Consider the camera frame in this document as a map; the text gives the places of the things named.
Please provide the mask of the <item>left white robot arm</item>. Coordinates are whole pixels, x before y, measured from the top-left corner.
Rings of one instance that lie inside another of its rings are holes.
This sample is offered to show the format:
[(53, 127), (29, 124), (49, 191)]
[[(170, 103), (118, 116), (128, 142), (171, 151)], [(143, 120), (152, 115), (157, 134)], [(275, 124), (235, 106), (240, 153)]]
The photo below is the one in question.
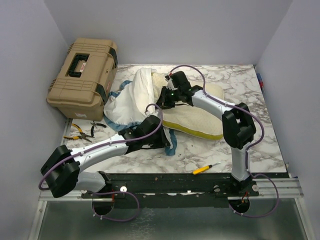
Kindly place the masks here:
[(142, 123), (124, 128), (101, 142), (73, 149), (66, 145), (58, 146), (40, 172), (54, 198), (63, 197), (73, 190), (87, 190), (103, 198), (111, 190), (107, 176), (102, 172), (87, 172), (86, 169), (142, 149), (170, 146), (170, 135), (166, 133), (160, 118), (150, 115)]

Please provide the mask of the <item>white blue-trimmed pillowcase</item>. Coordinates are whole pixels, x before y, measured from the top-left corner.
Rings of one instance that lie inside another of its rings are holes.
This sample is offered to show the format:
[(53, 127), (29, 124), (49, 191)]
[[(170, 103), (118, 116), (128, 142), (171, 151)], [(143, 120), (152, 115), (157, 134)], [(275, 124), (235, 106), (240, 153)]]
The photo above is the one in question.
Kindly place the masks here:
[(117, 90), (109, 92), (103, 109), (104, 121), (116, 132), (142, 123), (147, 117), (147, 105), (157, 102), (167, 84), (165, 76), (156, 70), (138, 69), (133, 79), (123, 81)]

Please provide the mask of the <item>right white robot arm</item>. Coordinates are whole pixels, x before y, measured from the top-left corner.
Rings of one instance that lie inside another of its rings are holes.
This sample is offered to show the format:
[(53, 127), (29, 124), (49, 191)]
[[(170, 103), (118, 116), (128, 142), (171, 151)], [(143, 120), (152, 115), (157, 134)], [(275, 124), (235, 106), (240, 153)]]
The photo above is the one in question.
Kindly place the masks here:
[(177, 102), (202, 109), (222, 122), (223, 138), (231, 148), (233, 181), (229, 189), (240, 196), (248, 189), (248, 147), (257, 132), (253, 115), (244, 103), (234, 104), (211, 96), (203, 86), (192, 86), (183, 71), (165, 76), (167, 85), (163, 86), (157, 104), (162, 109), (172, 109)]

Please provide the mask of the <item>cream yellow-edged pillow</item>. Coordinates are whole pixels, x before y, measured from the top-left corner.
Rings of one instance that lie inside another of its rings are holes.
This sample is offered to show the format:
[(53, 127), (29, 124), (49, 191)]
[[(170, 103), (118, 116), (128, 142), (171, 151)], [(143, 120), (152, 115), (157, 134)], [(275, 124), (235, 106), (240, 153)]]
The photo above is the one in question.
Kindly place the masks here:
[[(165, 76), (151, 73), (154, 100), (160, 97), (162, 87), (167, 86)], [(214, 97), (224, 100), (224, 91), (217, 84), (206, 83), (205, 90)], [(171, 109), (163, 109), (163, 125), (169, 129), (177, 130), (188, 135), (207, 140), (220, 140), (223, 138), (222, 121), (214, 115), (198, 107), (178, 105)]]

